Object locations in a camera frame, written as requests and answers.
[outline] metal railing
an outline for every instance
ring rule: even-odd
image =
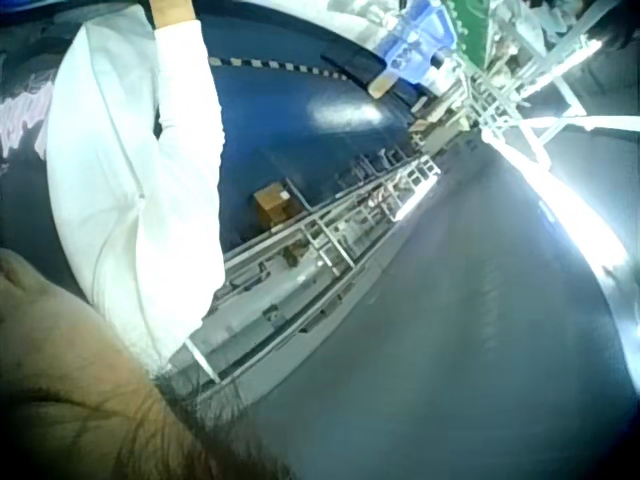
[[[255,269],[258,265],[265,265],[270,257],[278,255],[284,248],[296,242],[304,242],[313,249],[320,262],[330,269],[334,279],[272,334],[267,335],[258,345],[247,350],[239,359],[223,369],[216,371],[207,359],[213,351],[201,351],[191,339],[188,340],[185,347],[207,378],[204,385],[199,385],[198,395],[217,391],[238,378],[296,332],[304,329],[305,325],[317,319],[319,312],[326,305],[336,299],[341,301],[358,273],[394,231],[397,225],[395,214],[416,194],[423,182],[441,173],[426,154],[407,158],[399,149],[395,153],[403,158],[398,165],[380,172],[367,161],[370,176],[367,181],[316,208],[309,205],[295,185],[287,182],[288,190],[306,211],[290,224],[272,229],[248,248],[240,248],[228,255],[225,262],[228,280],[225,286],[233,283],[234,278],[242,276],[244,272]],[[349,243],[349,239],[342,237],[337,231],[349,225],[359,231],[360,240],[364,239],[360,242],[359,248],[356,248],[353,242]],[[237,289],[231,289],[226,295],[214,299],[212,311],[215,312],[215,309],[227,299],[242,294],[243,292],[238,293]]]

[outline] black and white stripe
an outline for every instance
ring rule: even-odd
[[[348,80],[347,76],[325,70],[318,67],[307,67],[306,65],[295,65],[289,62],[278,62],[276,60],[255,60],[251,58],[218,58],[209,57],[209,65],[212,67],[252,67],[252,68],[271,68],[273,70],[286,70],[288,72],[308,73],[310,75],[318,75],[321,77],[334,78],[336,80]]]

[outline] metal frame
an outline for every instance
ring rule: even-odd
[[[234,267],[242,265],[244,262],[247,262],[246,264],[242,265],[242,271],[254,266],[257,263],[263,262],[267,257],[273,255],[274,252],[272,247],[274,245],[278,245],[278,247],[280,248],[282,247],[282,245],[288,245],[297,241],[298,239],[305,238],[309,242],[311,247],[318,253],[322,261],[333,272],[335,276],[335,284],[329,290],[329,292],[327,292],[320,300],[316,301],[313,305],[308,306],[305,312],[301,314],[300,319],[298,319],[290,328],[279,335],[278,338],[270,343],[267,347],[265,347],[265,349],[252,357],[245,365],[239,367],[224,380],[220,378],[219,372],[216,372],[211,364],[207,361],[205,354],[203,354],[203,352],[201,352],[197,348],[197,346],[190,339],[188,339],[185,342],[185,346],[192,354],[197,364],[211,379],[213,385],[215,385],[216,388],[222,385],[226,385],[234,378],[237,378],[243,372],[251,368],[251,366],[255,365],[255,363],[257,363],[265,355],[273,351],[273,349],[275,349],[278,345],[285,342],[292,334],[299,330],[300,327],[306,321],[308,321],[308,319],[313,318],[313,316],[322,308],[322,305],[325,305],[333,300],[333,298],[340,293],[342,287],[350,279],[352,279],[358,271],[363,268],[371,255],[373,255],[373,253],[379,248],[384,240],[388,238],[388,236],[397,228],[397,225],[393,222],[394,215],[391,210],[397,211],[403,205],[403,202],[400,200],[394,189],[394,186],[399,179],[406,179],[415,189],[415,185],[411,181],[411,178],[417,177],[424,181],[425,174],[427,175],[427,177],[430,177],[431,175],[440,173],[440,169],[428,155],[420,154],[415,158],[409,159],[400,149],[398,149],[398,151],[401,153],[401,156],[404,159],[401,164],[390,168],[385,173],[380,173],[377,172],[373,165],[371,165],[367,161],[367,164],[371,168],[370,173],[372,175],[375,174],[374,178],[371,181],[355,187],[346,194],[339,195],[339,198],[334,199],[333,202],[329,204],[323,204],[320,207],[314,208],[313,206],[311,206],[304,195],[295,186],[295,184],[289,179],[285,180],[289,191],[307,209],[308,213],[305,216],[298,218],[297,221],[287,226],[286,228],[280,229],[275,232],[272,230],[272,233],[266,238],[263,238],[262,241],[257,245],[253,245],[250,248],[241,249],[241,251],[235,255],[232,253],[232,255],[230,256],[231,258],[227,262],[225,262],[225,268],[227,270],[230,270]],[[388,205],[386,203],[386,200],[383,200],[382,202],[377,203],[373,206],[370,206],[368,202],[364,202],[364,204],[358,205],[358,201],[361,200],[364,196],[369,195],[373,191],[381,189],[388,192],[388,196],[386,197],[386,199],[394,199],[393,206]],[[384,212],[384,216],[382,217],[382,221],[376,223],[374,220],[374,211],[380,208]],[[360,213],[363,218],[368,219],[372,228],[382,225],[385,222],[389,225],[388,230],[382,235],[381,238],[374,240],[371,248],[369,248],[361,258],[352,258],[352,256],[344,249],[344,247],[340,244],[340,241],[331,232],[331,228],[329,228],[328,226],[328,222],[331,222],[330,224],[335,224],[337,222],[348,221],[356,213]],[[321,235],[326,237],[326,242],[324,244],[319,244],[317,239],[313,238],[312,234],[310,233],[309,229],[313,229],[314,227],[317,227],[321,231]],[[347,265],[346,271],[341,272],[338,269],[337,265],[335,265],[330,260],[329,256],[324,251],[327,246],[331,246],[337,251],[339,257],[342,258],[344,263]]]

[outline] light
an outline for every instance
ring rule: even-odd
[[[536,80],[536,82],[533,85],[523,88],[522,92],[520,92],[520,98],[527,98],[533,95],[534,93],[539,92],[544,87],[549,85],[555,77],[564,75],[576,65],[579,65],[580,63],[584,62],[587,58],[589,58],[591,55],[593,55],[598,50],[600,50],[600,47],[602,47],[602,42],[600,42],[599,40],[594,40],[590,42],[589,45],[573,53],[569,58],[567,58],[560,65],[556,65],[555,67],[553,67],[551,69],[551,73],[546,73],[542,75]]]
[[[409,214],[409,212],[411,212],[411,210],[413,210],[416,207],[416,205],[420,203],[420,200],[422,200],[424,196],[427,193],[429,193],[429,190],[433,188],[433,186],[436,184],[437,181],[438,181],[438,176],[432,175],[428,179],[426,179],[424,182],[422,182],[420,185],[418,185],[416,187],[416,191],[413,194],[413,196],[409,200],[407,200],[407,203],[405,203],[404,205],[402,205],[402,207],[400,207],[400,210],[398,210],[398,213],[396,213],[396,216],[393,219],[393,221],[399,222],[404,217],[406,217]]]
[[[495,138],[487,139],[544,200],[594,271],[612,271],[625,263],[627,252],[622,243],[584,200],[515,148]]]
[[[540,207],[540,210],[542,210],[542,213],[544,213],[544,216],[547,217],[547,220],[549,220],[549,223],[556,223],[556,217],[553,216],[553,213],[551,213],[551,210],[547,207],[546,203],[539,200],[538,206]]]

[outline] white sleeve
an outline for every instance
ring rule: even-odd
[[[48,122],[49,192],[71,268],[131,351],[161,371],[224,282],[224,134],[200,23],[154,33],[140,6],[87,22]]]
[[[200,22],[155,36],[163,131],[156,175],[140,177],[149,183],[137,237],[138,282],[147,318],[182,321],[193,331],[224,282],[218,220],[224,132]]]

